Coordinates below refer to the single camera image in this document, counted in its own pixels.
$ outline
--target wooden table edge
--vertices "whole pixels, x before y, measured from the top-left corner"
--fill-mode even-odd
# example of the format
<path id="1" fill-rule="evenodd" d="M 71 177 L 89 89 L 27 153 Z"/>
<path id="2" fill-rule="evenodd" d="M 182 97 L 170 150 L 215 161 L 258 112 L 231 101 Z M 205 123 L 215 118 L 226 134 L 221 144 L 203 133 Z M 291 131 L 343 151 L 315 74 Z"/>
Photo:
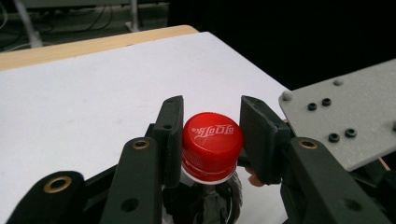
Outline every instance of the wooden table edge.
<path id="1" fill-rule="evenodd" d="M 172 36 L 196 33 L 198 33 L 198 31 L 189 25 L 179 25 L 125 35 L 113 35 L 82 40 L 37 49 L 21 49 L 3 52 L 0 53 L 0 71 L 39 63 L 53 62 Z"/>

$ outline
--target white logo on cap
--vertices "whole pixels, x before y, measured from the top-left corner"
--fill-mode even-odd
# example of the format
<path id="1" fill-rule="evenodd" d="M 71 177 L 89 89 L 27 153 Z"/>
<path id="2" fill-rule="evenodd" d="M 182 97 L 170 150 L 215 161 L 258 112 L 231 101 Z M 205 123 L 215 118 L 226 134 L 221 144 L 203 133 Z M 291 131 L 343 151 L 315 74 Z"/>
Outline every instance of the white logo on cap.
<path id="1" fill-rule="evenodd" d="M 223 125 L 215 125 L 204 128 L 191 128 L 191 131 L 196 133 L 197 135 L 194 137 L 208 137 L 215 134 L 233 134 L 233 125 L 231 124 L 223 124 Z"/>

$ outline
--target clear plastic bottle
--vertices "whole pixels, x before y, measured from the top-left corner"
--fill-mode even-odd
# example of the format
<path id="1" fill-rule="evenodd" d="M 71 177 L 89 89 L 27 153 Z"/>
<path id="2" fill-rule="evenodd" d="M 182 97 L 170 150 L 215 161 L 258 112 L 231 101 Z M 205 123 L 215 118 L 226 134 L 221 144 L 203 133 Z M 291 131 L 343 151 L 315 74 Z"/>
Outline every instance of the clear plastic bottle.
<path id="1" fill-rule="evenodd" d="M 235 171 L 242 131 L 230 118 L 204 112 L 183 129 L 182 177 L 163 190 L 166 213 L 175 224 L 231 224 L 239 218 L 242 186 Z"/>

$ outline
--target screw hole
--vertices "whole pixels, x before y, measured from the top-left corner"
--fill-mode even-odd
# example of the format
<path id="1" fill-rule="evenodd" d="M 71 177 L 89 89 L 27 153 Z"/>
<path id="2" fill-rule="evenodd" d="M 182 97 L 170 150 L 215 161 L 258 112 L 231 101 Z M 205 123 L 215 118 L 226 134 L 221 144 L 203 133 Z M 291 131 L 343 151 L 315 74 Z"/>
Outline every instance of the screw hole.
<path id="1" fill-rule="evenodd" d="M 317 104 L 315 104 L 315 103 L 310 103 L 310 104 L 308 105 L 308 110 L 314 111 L 314 110 L 316 110 L 316 109 L 317 109 Z"/>
<path id="2" fill-rule="evenodd" d="M 357 203 L 355 200 L 345 198 L 343 199 L 344 205 L 355 212 L 359 212 L 361 210 L 361 205 Z"/>
<path id="3" fill-rule="evenodd" d="M 57 193 L 67 189 L 72 184 L 72 178 L 64 175 L 51 179 L 43 188 L 46 193 Z"/>
<path id="4" fill-rule="evenodd" d="M 149 141 L 147 140 L 138 140 L 132 144 L 134 149 L 144 149 L 149 146 Z"/>
<path id="5" fill-rule="evenodd" d="M 353 138 L 356 136 L 356 134 L 358 134 L 358 132 L 356 132 L 355 129 L 346 129 L 346 137 Z"/>
<path id="6" fill-rule="evenodd" d="M 338 135 L 337 133 L 329 134 L 329 142 L 336 143 L 338 141 L 340 141 L 340 135 Z"/>
<path id="7" fill-rule="evenodd" d="M 324 106 L 328 106 L 328 105 L 331 105 L 331 104 L 332 104 L 332 100 L 329 99 L 329 98 L 324 98 L 322 100 L 322 105 L 324 105 Z"/>
<path id="8" fill-rule="evenodd" d="M 135 198 L 127 199 L 121 204 L 121 209 L 124 212 L 132 212 L 137 206 L 139 206 L 139 201 Z"/>
<path id="9" fill-rule="evenodd" d="M 318 145 L 314 142 L 308 140 L 302 140 L 299 142 L 300 147 L 308 148 L 308 149 L 316 149 Z"/>

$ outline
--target table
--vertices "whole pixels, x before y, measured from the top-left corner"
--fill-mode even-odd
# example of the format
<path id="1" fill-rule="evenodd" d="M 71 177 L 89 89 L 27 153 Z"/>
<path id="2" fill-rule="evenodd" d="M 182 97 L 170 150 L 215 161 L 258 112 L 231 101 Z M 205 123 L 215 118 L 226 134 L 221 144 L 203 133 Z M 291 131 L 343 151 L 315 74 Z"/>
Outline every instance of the table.
<path id="1" fill-rule="evenodd" d="M 285 87 L 189 26 L 4 53 L 0 61 L 0 222 L 39 178 L 74 170 L 87 179 L 116 164 L 167 98 L 183 95 L 184 121 L 203 111 L 238 121 L 241 95 L 284 118 Z M 244 168 L 237 173 L 239 223 L 283 223 L 280 186 L 256 188 Z"/>
<path id="2" fill-rule="evenodd" d="M 122 48 L 171 36 L 196 33 L 198 33 L 198 31 L 189 25 L 179 25 L 126 35 L 114 35 L 74 43 L 47 46 L 43 48 L 4 52 L 0 53 L 0 71 L 38 63 L 53 62 L 108 49 Z"/>

